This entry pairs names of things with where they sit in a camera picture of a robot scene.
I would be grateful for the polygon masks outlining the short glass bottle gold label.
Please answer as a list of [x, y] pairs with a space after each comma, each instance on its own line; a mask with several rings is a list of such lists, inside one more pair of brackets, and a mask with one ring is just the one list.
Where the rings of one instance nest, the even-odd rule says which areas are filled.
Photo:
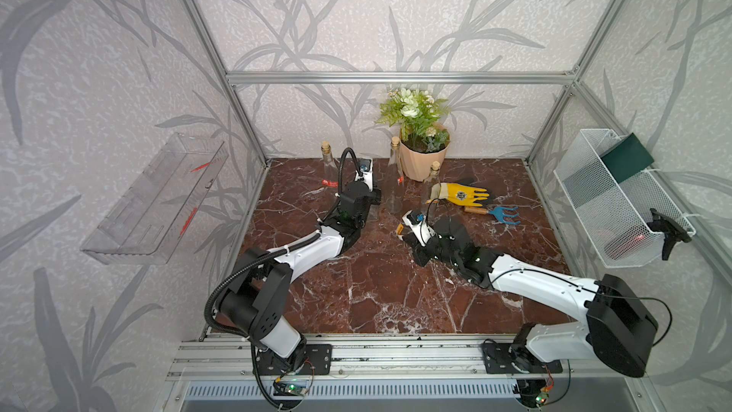
[[376, 223], [379, 221], [379, 206], [382, 200], [382, 192], [379, 187], [375, 186], [369, 194], [369, 213], [367, 223]]

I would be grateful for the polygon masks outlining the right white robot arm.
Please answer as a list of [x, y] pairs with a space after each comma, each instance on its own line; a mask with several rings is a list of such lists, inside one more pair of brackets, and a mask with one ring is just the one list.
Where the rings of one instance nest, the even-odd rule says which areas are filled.
[[451, 217], [429, 224], [420, 211], [402, 217], [398, 236], [419, 266], [441, 262], [474, 286], [522, 296], [560, 311], [570, 322], [528, 323], [507, 350], [511, 364], [527, 373], [557, 360], [598, 360], [621, 375], [641, 378], [659, 324], [627, 283], [560, 274], [477, 246]]

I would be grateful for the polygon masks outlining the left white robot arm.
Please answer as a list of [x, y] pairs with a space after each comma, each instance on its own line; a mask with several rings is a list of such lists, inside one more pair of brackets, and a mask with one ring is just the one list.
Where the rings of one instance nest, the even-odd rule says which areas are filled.
[[312, 234], [276, 249], [247, 250], [240, 269], [209, 295], [204, 307], [207, 324], [271, 351], [286, 364], [301, 365], [306, 339], [283, 316], [291, 283], [353, 247], [371, 207], [380, 203], [376, 185], [354, 181]]

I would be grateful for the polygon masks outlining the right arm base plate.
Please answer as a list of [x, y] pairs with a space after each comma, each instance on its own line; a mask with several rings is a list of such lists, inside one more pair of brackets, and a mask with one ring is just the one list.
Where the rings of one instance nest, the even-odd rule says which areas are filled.
[[482, 361], [487, 374], [562, 374], [562, 363], [542, 362], [525, 347], [514, 347], [512, 343], [497, 343], [492, 339], [484, 340], [480, 346]]

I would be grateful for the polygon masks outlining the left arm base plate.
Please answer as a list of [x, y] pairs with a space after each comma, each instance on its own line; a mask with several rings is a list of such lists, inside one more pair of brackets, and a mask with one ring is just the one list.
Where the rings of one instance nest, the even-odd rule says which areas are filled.
[[333, 345], [307, 343], [299, 346], [287, 358], [281, 358], [274, 351], [255, 349], [254, 363], [260, 375], [274, 376], [291, 373], [329, 375], [333, 360]]

